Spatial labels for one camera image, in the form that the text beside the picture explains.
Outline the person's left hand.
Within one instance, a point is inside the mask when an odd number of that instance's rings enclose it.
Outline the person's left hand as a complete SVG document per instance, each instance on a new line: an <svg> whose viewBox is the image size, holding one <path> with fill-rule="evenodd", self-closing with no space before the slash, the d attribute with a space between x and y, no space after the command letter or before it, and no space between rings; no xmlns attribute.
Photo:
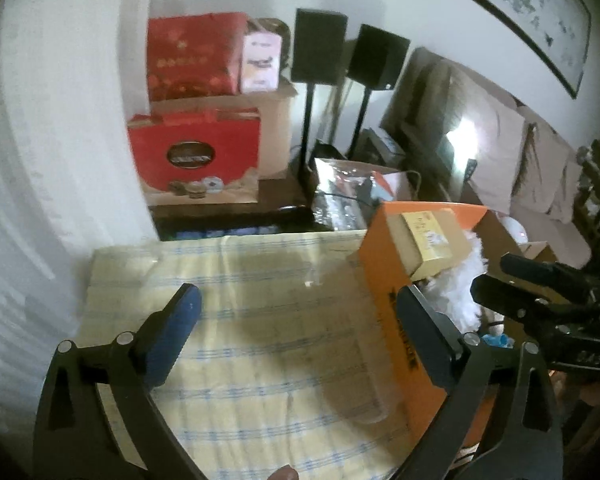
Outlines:
<svg viewBox="0 0 600 480"><path fill-rule="evenodd" d="M268 476L268 480L299 480L298 471L290 465L278 468Z"/></svg>

